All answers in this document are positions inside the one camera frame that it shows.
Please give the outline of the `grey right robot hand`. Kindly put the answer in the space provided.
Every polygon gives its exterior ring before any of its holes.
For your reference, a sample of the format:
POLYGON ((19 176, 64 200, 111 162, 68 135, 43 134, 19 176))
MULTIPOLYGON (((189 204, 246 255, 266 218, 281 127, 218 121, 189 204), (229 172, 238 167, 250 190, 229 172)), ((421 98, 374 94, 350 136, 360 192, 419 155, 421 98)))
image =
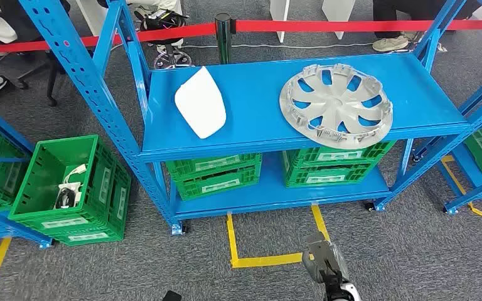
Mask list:
POLYGON ((348 267, 339 248, 328 241, 321 231, 306 238, 307 248, 302 252, 302 263, 316 283, 337 283, 349 280, 348 267))

